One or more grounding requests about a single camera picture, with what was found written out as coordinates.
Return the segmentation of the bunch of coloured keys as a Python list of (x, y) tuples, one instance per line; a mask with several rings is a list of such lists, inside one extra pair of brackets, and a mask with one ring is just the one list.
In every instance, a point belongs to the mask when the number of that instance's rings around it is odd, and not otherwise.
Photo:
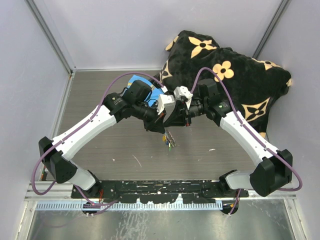
[(162, 141), (164, 142), (164, 145), (168, 148), (169, 152), (172, 150), (172, 148), (175, 147), (174, 139), (168, 134), (162, 135)]

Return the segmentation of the white blue large keyring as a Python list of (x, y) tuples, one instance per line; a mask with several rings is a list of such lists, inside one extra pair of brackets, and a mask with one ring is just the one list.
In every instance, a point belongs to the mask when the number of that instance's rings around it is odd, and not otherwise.
[(174, 140), (172, 134), (170, 133), (170, 131), (166, 128), (165, 129), (165, 133), (164, 133), (164, 142), (165, 144), (171, 149), (174, 148), (176, 146), (176, 141)]

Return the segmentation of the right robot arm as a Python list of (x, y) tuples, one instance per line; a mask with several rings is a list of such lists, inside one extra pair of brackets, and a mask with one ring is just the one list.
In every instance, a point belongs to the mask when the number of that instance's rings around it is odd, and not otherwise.
[(220, 176), (220, 193), (231, 197), (237, 189), (246, 189), (266, 197), (289, 184), (293, 175), (292, 154), (287, 149), (278, 150), (257, 133), (239, 111), (232, 109), (230, 100), (222, 99), (212, 79), (201, 80), (196, 88), (195, 95), (185, 86), (178, 86), (172, 95), (160, 94), (157, 112), (161, 114), (167, 106), (174, 106), (164, 122), (165, 127), (187, 127), (192, 118), (206, 115), (245, 150), (255, 169), (248, 172), (232, 170)]

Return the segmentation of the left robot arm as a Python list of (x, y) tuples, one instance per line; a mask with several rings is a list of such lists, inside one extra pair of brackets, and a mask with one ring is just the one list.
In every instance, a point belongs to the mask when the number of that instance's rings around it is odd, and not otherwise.
[(106, 91), (95, 109), (72, 128), (53, 139), (45, 136), (38, 142), (37, 164), (47, 168), (55, 183), (69, 182), (88, 198), (97, 197), (100, 181), (91, 171), (74, 163), (74, 156), (101, 132), (130, 117), (142, 120), (150, 132), (165, 133), (165, 106), (161, 98), (167, 91), (163, 84), (153, 88), (140, 79), (132, 81), (120, 93)]

